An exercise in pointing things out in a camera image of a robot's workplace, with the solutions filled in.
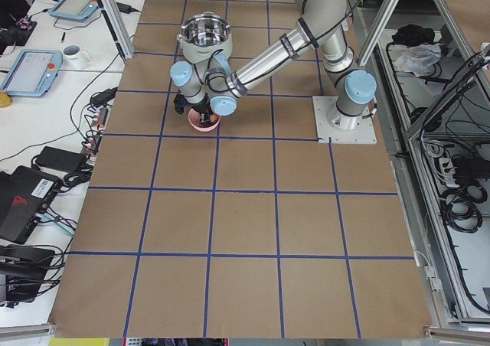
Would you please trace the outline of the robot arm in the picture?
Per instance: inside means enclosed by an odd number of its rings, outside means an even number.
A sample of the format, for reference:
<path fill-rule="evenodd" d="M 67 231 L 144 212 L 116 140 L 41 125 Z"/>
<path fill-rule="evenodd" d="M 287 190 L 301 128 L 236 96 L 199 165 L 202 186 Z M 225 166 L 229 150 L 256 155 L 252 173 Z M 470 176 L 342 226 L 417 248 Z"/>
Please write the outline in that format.
<path fill-rule="evenodd" d="M 338 93 L 328 109 L 328 123 L 340 130 L 354 130 L 374 98 L 374 77 L 354 62 L 342 23 L 348 16 L 347 0 L 294 0 L 301 15 L 296 26 L 275 44 L 238 70 L 231 70 L 230 25 L 213 12 L 203 12 L 181 25 L 178 43 L 184 60 L 170 69 L 178 88 L 175 112 L 190 107 L 199 124 L 212 127 L 237 109 L 237 101 L 311 48 L 320 49 L 323 67 Z"/>

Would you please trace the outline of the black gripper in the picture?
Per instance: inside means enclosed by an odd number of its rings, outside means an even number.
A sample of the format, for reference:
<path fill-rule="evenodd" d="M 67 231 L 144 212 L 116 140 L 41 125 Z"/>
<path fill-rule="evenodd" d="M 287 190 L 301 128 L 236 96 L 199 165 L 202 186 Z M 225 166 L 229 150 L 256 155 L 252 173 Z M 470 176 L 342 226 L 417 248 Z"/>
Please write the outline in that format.
<path fill-rule="evenodd" d="M 210 99 L 208 95 L 205 95 L 203 99 L 196 104 L 196 111 L 200 113 L 200 124 L 205 125 L 207 123 L 209 126 L 212 126 L 210 124 L 210 117 L 213 117 L 211 116 L 213 112 L 211 110 Z"/>

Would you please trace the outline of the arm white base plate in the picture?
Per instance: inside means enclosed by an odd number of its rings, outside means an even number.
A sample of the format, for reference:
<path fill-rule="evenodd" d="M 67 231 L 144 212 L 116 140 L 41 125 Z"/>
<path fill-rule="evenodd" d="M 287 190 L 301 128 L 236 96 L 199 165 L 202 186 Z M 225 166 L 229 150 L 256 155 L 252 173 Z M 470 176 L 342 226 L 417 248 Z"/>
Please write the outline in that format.
<path fill-rule="evenodd" d="M 314 96 L 317 140 L 319 143 L 342 145 L 375 145 L 377 138 L 369 106 L 359 116 L 345 116 L 337 109 L 336 96 Z"/>

